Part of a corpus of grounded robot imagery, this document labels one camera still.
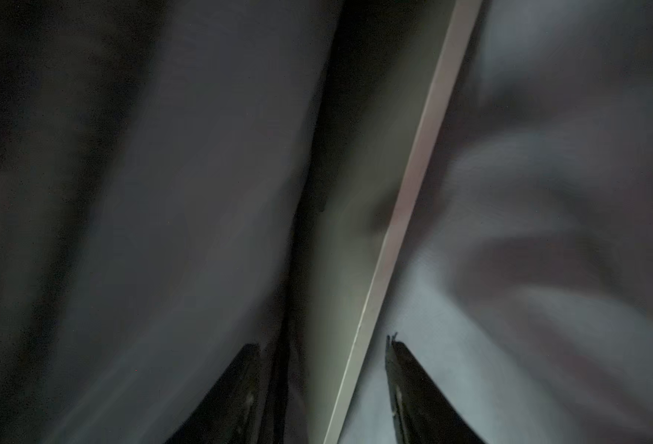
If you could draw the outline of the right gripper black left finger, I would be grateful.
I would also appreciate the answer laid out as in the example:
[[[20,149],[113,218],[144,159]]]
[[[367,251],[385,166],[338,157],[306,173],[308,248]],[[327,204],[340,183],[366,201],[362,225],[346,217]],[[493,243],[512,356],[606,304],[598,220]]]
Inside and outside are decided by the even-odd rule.
[[[246,344],[167,444],[246,444],[252,441],[260,388],[257,344]]]

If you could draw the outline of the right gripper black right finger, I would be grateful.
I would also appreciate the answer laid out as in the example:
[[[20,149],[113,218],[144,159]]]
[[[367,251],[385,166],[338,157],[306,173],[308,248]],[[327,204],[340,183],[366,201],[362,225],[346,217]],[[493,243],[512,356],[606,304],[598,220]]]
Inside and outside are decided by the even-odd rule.
[[[484,443],[396,335],[387,337],[385,368],[397,443]]]

